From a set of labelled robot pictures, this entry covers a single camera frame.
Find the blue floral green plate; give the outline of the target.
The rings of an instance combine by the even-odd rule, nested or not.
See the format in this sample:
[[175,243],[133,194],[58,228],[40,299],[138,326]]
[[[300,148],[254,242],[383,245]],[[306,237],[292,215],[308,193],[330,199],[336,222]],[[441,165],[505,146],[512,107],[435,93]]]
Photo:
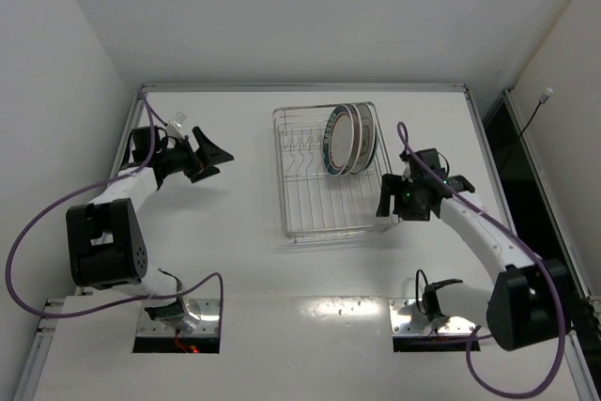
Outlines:
[[378,152],[378,143],[379,143],[379,136],[380,136],[380,131],[379,131],[379,123],[378,123],[378,119],[375,117],[374,119],[374,144],[373,144],[373,152],[372,152],[372,157],[375,158]]

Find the white plate with grey rim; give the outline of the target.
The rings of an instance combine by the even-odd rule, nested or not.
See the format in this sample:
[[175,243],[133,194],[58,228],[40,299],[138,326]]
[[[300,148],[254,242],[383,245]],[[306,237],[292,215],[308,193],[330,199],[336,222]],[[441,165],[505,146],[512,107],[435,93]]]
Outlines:
[[360,173],[369,166],[373,159],[377,144],[377,131],[374,115],[370,107],[365,103],[358,103],[356,107],[362,123],[362,146],[356,167],[356,172]]

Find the green rimmed plate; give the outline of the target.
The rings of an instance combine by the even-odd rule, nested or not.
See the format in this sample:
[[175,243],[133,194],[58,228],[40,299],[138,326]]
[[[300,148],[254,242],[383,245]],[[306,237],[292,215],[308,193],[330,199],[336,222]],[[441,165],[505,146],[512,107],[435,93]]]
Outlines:
[[354,135],[350,108],[344,104],[336,106],[328,118],[322,140],[322,157],[329,175],[339,176],[347,168]]
[[349,104],[348,107],[351,111],[351,117],[353,121],[353,126],[355,130],[354,142],[353,142],[353,150],[351,153],[351,157],[348,161],[347,169],[345,174],[356,175],[359,174],[356,172],[357,160],[360,155],[361,146],[362,146],[362,123],[359,111],[356,107],[357,104]]

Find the metal wire dish rack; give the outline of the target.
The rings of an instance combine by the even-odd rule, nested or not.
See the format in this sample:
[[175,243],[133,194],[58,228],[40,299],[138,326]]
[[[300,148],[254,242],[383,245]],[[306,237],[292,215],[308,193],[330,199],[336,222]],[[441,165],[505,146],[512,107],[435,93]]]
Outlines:
[[322,140],[331,112],[339,103],[278,108],[273,112],[281,224],[285,236],[302,240],[346,239],[368,232],[383,233],[399,223],[394,216],[376,216],[380,182],[391,172],[379,125],[378,152],[356,175],[329,175],[322,157]]

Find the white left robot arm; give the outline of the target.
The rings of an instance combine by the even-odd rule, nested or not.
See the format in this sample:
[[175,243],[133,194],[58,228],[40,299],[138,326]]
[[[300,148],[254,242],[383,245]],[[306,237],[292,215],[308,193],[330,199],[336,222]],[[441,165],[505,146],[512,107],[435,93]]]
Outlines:
[[150,265],[137,213],[168,177],[182,174],[196,183],[233,161],[199,128],[193,128],[193,139],[197,148],[174,128],[132,130],[117,180],[89,203],[68,209],[69,264],[77,286],[136,297],[155,321],[181,324],[190,319],[181,281]]

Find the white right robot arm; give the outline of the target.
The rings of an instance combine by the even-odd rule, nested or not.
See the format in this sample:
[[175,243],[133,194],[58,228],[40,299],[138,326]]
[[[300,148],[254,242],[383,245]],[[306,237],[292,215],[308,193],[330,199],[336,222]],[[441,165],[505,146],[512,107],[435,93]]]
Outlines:
[[404,222],[436,216],[462,238],[485,268],[491,290],[452,278],[428,284],[420,301],[428,320],[461,316],[486,327],[496,343],[511,351],[565,335],[569,330],[569,272],[557,260],[543,260],[517,244],[490,217],[475,187],[449,176],[434,148],[403,151],[403,175],[385,174],[377,215]]

